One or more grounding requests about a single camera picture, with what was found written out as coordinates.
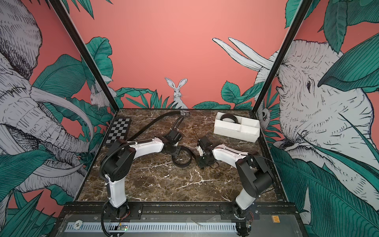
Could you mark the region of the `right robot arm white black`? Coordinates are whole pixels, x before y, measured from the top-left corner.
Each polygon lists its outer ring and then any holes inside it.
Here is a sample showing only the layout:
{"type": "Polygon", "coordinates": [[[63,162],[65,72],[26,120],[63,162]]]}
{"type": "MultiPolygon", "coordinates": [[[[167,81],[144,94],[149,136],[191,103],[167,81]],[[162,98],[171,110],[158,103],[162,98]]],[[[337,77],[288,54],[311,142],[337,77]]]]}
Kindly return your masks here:
{"type": "Polygon", "coordinates": [[[199,152],[196,162],[200,168],[220,161],[237,169],[243,187],[235,199],[237,209],[240,211],[247,210],[274,182],[274,175],[265,157],[241,152],[224,144],[214,146],[205,136],[198,140],[196,149],[199,152]]]}

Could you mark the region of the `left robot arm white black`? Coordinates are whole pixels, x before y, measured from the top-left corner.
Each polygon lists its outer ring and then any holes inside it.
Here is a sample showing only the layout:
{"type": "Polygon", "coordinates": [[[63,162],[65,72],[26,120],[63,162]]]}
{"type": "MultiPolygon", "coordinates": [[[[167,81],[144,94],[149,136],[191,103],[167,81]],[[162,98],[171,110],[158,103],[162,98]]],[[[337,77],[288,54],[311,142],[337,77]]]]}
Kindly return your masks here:
{"type": "Polygon", "coordinates": [[[118,139],[101,161],[99,171],[100,178],[106,183],[109,203],[114,208],[126,203],[125,177],[135,159],[161,152],[174,155],[180,151],[178,143],[181,139],[182,134],[176,130],[162,137],[138,142],[118,139]]]}

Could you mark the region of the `long black belt s-curved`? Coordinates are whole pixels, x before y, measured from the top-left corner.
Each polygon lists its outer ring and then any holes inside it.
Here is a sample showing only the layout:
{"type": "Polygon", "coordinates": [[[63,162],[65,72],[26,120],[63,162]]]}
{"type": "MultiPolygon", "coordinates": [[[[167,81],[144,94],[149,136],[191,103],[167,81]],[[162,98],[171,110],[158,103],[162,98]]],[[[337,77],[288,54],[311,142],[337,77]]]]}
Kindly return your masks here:
{"type": "Polygon", "coordinates": [[[220,117],[220,120],[221,120],[221,121],[226,121],[226,120],[228,120],[228,122],[233,121],[233,123],[235,123],[235,124],[239,124],[238,118],[237,118],[235,115],[232,115],[232,114],[223,114],[223,115],[220,117]]]}

